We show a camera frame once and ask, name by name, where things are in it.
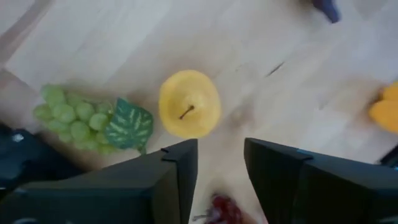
grape leaf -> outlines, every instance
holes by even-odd
[[[146,153],[146,144],[154,132],[154,118],[144,108],[118,98],[111,122],[105,127],[105,137],[120,149],[136,148]]]

wooden floor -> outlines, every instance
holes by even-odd
[[[245,137],[372,163],[398,142],[366,114],[398,77],[398,1],[336,3],[342,21],[331,25],[304,0],[0,0],[0,118],[40,131],[31,109],[46,83],[126,96],[156,118],[153,152],[181,141],[159,121],[161,83],[199,70],[217,86],[223,115],[199,140],[192,215],[223,182],[258,216]],[[90,169],[137,156],[49,139]]]

pear stem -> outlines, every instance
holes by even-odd
[[[186,110],[186,112],[184,112],[179,118],[183,119],[185,115],[187,115],[187,113],[191,110],[195,109],[194,106],[190,105],[189,108]]]

black object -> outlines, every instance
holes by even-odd
[[[398,146],[392,149],[381,160],[380,164],[398,170]]]
[[[188,223],[198,143],[72,177],[18,187],[0,204],[0,223]]]
[[[270,224],[398,221],[398,172],[246,139],[250,180]]]
[[[312,4],[324,13],[331,23],[340,21],[340,13],[335,6],[334,0],[312,0]]]
[[[24,183],[62,180],[82,173],[37,136],[0,124],[0,199]]]

light wood surface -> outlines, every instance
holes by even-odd
[[[366,114],[398,75],[398,2],[336,3],[342,21],[331,25],[303,0],[0,0],[0,119],[40,131],[31,109],[46,83],[126,96],[156,118],[153,152],[181,141],[160,123],[161,83],[199,70],[218,88],[223,115],[199,140],[192,215],[223,183],[261,216],[245,137],[370,163],[398,142]],[[57,149],[90,169],[138,156]]]

